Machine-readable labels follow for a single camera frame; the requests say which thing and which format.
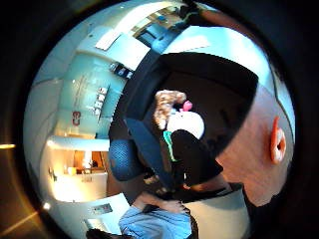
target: man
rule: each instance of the man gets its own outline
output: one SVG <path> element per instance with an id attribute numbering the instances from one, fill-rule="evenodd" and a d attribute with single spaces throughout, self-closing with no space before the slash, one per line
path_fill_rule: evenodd
<path id="1" fill-rule="evenodd" d="M 156 209 L 145 212 L 149 205 Z M 162 200 L 143 192 L 119 222 L 123 235 L 91 229 L 87 232 L 87 238 L 185 239 L 192 233 L 190 216 L 187 212 L 188 210 L 178 200 Z"/>
<path id="2" fill-rule="evenodd" d="M 178 28 L 185 29 L 188 26 L 226 27 L 241 33 L 262 48 L 262 44 L 251 31 L 234 18 L 216 9 L 203 9 L 192 0 L 183 0 L 183 2 L 185 5 L 182 5 L 179 10 L 179 16 L 182 21 L 175 24 Z"/>

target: blue chair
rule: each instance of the blue chair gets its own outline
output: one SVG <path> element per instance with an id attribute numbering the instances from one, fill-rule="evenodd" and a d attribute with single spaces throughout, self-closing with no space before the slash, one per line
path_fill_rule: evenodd
<path id="1" fill-rule="evenodd" d="M 111 142 L 109 161 L 118 181 L 128 181 L 146 172 L 137 155 L 137 147 L 131 139 L 115 139 Z"/>

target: white object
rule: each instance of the white object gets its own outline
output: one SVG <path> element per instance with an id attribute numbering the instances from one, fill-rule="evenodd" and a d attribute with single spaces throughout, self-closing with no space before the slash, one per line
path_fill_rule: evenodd
<path id="1" fill-rule="evenodd" d="M 223 196 L 185 204 L 198 226 L 198 238 L 250 238 L 250 219 L 242 187 Z"/>
<path id="2" fill-rule="evenodd" d="M 103 102 L 106 97 L 102 94 L 98 94 L 98 101 Z"/>
<path id="3" fill-rule="evenodd" d="M 121 33 L 111 29 L 103 35 L 103 37 L 96 44 L 96 48 L 107 51 L 111 45 L 120 37 Z"/>
<path id="4" fill-rule="evenodd" d="M 101 114 L 101 110 L 100 109 L 94 109 L 94 114 L 96 116 L 99 116 Z"/>
<path id="5" fill-rule="evenodd" d="M 105 95 L 108 91 L 108 88 L 99 88 L 99 93 Z"/>
<path id="6" fill-rule="evenodd" d="M 112 212 L 102 215 L 94 214 L 94 207 L 105 204 L 110 204 Z M 70 238 L 85 239 L 86 232 L 89 230 L 85 221 L 95 221 L 96 223 L 90 226 L 90 228 L 95 226 L 99 228 L 97 223 L 97 220 L 99 220 L 99 224 L 106 228 L 107 232 L 121 235 L 122 233 L 119 227 L 119 221 L 129 208 L 130 205 L 126 197 L 120 193 L 115 196 L 87 202 L 70 203 L 57 201 L 55 207 L 52 206 L 49 213 L 57 220 L 58 225 L 65 229 L 66 233 L 70 235 Z M 63 216 L 66 214 L 68 215 L 68 220 L 63 220 Z"/>
<path id="7" fill-rule="evenodd" d="M 204 123 L 202 117 L 194 112 L 176 112 L 168 119 L 167 130 L 175 131 L 184 129 L 200 139 L 204 132 Z"/>
<path id="8" fill-rule="evenodd" d="M 45 209 L 45 210 L 49 210 L 50 208 L 51 208 L 50 203 L 45 202 L 45 203 L 43 204 L 43 209 Z"/>
<path id="9" fill-rule="evenodd" d="M 178 44 L 171 44 L 165 50 L 166 53 L 179 53 L 191 51 L 198 48 L 209 47 L 210 43 L 203 35 L 191 36 L 181 39 Z"/>
<path id="10" fill-rule="evenodd" d="M 96 101 L 96 102 L 94 102 L 94 107 L 95 108 L 102 108 L 102 106 L 103 106 L 103 103 L 102 102 L 99 102 L 99 101 Z"/>

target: light fixture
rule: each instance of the light fixture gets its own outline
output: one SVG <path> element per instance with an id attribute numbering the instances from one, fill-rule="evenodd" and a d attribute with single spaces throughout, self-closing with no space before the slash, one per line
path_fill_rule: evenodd
<path id="1" fill-rule="evenodd" d="M 77 168 L 76 167 L 68 167 L 68 173 L 69 175 L 73 176 L 77 174 Z"/>
<path id="2" fill-rule="evenodd" d="M 8 148 L 13 148 L 15 146 L 16 144 L 5 143 L 5 144 L 0 144 L 0 149 L 8 149 Z"/>
<path id="3" fill-rule="evenodd" d="M 45 203 L 43 204 L 43 209 L 45 209 L 45 210 L 49 210 L 50 208 L 51 208 L 50 203 L 45 202 Z"/>
<path id="4" fill-rule="evenodd" d="M 48 145 L 48 146 L 53 146 L 53 145 L 54 145 L 54 142 L 49 139 L 49 140 L 47 141 L 47 145 Z"/>

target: white wall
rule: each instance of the white wall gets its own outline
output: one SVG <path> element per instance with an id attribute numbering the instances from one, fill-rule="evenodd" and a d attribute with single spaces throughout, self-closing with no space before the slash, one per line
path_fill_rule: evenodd
<path id="1" fill-rule="evenodd" d="M 244 239 L 250 236 L 250 219 L 242 189 L 189 202 L 185 206 L 196 220 L 200 239 Z"/>
<path id="2" fill-rule="evenodd" d="M 56 149 L 46 144 L 40 168 L 40 188 L 42 197 L 52 196 L 60 201 L 92 201 L 107 196 L 108 174 L 66 174 L 68 166 L 73 165 L 74 151 Z"/>
<path id="3" fill-rule="evenodd" d="M 100 219 L 109 232 L 120 235 L 119 220 L 130 207 L 122 193 L 90 202 L 61 202 L 49 197 L 46 201 L 51 204 L 49 214 L 61 229 L 74 239 L 86 239 L 88 227 L 84 219 Z M 94 214 L 94 206 L 106 203 L 110 203 L 113 212 L 103 215 Z"/>
<path id="4" fill-rule="evenodd" d="M 48 137 L 48 144 L 57 150 L 109 151 L 110 140 L 51 135 Z"/>
<path id="5" fill-rule="evenodd" d="M 99 56 L 111 62 L 117 61 L 134 71 L 150 48 L 128 34 L 121 34 L 107 50 L 96 48 L 99 40 L 112 32 L 113 29 L 103 26 L 95 28 L 79 44 L 77 52 Z"/>
<path id="6" fill-rule="evenodd" d="M 23 121 L 23 143 L 26 160 L 39 176 L 44 143 L 56 122 L 62 81 L 51 80 L 32 87 Z"/>

